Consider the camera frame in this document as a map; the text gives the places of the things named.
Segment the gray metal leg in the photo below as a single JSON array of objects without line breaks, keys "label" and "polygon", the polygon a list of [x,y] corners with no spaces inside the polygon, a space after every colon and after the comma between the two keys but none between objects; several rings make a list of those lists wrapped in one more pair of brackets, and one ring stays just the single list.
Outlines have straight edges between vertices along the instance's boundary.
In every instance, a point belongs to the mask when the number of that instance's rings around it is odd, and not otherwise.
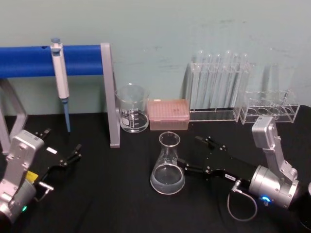
[{"label": "gray metal leg", "polygon": [[4,92],[4,95],[10,100],[12,103],[17,117],[15,120],[15,123],[13,125],[13,128],[11,130],[10,135],[8,135],[7,126],[4,120],[3,112],[0,110],[0,142],[2,146],[2,152],[6,154],[8,152],[7,149],[10,148],[10,141],[11,139],[16,136],[25,126],[27,121],[27,113],[25,109],[23,108],[23,105],[21,104],[14,88],[10,84],[10,82],[7,79],[0,79],[0,87]]},{"label": "gray metal leg", "polygon": [[115,101],[115,80],[112,63],[111,48],[109,43],[101,43],[104,85],[107,102],[110,147],[120,147],[120,122],[117,116]]}]

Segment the glass beaker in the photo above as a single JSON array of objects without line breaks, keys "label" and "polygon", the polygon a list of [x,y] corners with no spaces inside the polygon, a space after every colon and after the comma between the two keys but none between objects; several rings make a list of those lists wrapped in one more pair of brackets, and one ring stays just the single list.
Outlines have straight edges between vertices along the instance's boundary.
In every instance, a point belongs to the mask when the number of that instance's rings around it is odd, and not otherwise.
[{"label": "glass beaker", "polygon": [[148,127],[146,104],[149,92],[139,85],[129,83],[115,92],[120,126],[127,132],[138,133]]},{"label": "glass beaker", "polygon": [[184,172],[177,166],[177,145],[180,137],[173,132],[164,132],[159,141],[162,149],[151,173],[150,183],[161,194],[175,194],[185,184]]}]

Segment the black table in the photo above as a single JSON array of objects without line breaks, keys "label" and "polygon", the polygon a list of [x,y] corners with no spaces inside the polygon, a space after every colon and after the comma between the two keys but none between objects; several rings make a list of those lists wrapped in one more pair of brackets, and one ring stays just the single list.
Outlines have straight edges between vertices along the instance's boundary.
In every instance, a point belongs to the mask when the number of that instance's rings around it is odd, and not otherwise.
[{"label": "black table", "polygon": [[[72,133],[66,133],[63,115],[30,116],[26,130],[52,128],[47,143],[61,153],[82,144],[82,159],[73,168],[57,173],[55,190],[39,203],[29,205],[12,228],[13,233],[242,233],[303,232],[293,213],[258,201],[257,217],[247,223],[234,221],[226,210],[232,183],[215,178],[209,182],[186,177],[184,188],[172,196],[154,191],[149,178],[160,152],[161,132],[138,134],[121,131],[121,148],[109,147],[106,114],[70,116]],[[278,123],[284,156],[298,170],[301,182],[311,181],[311,108],[301,106],[294,124]],[[177,132],[179,157],[198,161],[194,136],[212,136],[227,145],[229,153],[253,165],[267,166],[255,147],[252,124],[205,122]],[[253,207],[243,198],[232,199],[232,211],[248,217]]]}]

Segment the gray cable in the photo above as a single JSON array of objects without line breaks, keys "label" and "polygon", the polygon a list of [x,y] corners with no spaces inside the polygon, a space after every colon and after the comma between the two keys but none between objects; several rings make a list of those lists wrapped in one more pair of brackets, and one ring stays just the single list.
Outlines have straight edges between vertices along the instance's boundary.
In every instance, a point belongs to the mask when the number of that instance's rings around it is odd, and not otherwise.
[{"label": "gray cable", "polygon": [[233,217],[235,220],[240,221],[240,222],[248,222],[248,221],[252,220],[252,219],[257,215],[257,210],[258,210],[258,208],[257,208],[257,203],[256,203],[256,201],[255,201],[250,195],[248,195],[248,194],[246,194],[246,193],[243,193],[243,192],[240,191],[240,190],[239,190],[238,193],[240,193],[240,194],[242,194],[242,195],[248,197],[250,200],[252,200],[252,202],[253,202],[254,205],[255,205],[255,213],[254,213],[251,217],[245,218],[245,219],[240,219],[240,218],[235,217],[235,216],[231,213],[230,207],[229,207],[230,193],[228,194],[228,198],[227,198],[227,209],[228,209],[228,212],[229,212],[229,214],[231,215],[231,217]]}]

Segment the light green wall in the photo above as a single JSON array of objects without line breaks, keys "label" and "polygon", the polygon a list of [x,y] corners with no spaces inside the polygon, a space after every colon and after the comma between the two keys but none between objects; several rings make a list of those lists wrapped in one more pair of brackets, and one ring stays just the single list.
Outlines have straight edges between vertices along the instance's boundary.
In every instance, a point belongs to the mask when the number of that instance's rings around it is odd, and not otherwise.
[{"label": "light green wall", "polygon": [[[299,66],[292,86],[311,105],[304,87],[311,84],[310,9],[308,0],[7,0],[0,6],[0,46],[48,45],[55,36],[67,45],[110,42],[117,86],[139,83],[152,98],[179,97],[199,49],[242,51],[251,62],[285,64],[282,88]],[[62,112],[53,78],[11,82],[29,114]],[[102,83],[99,76],[70,77],[70,112],[101,111]]]}]

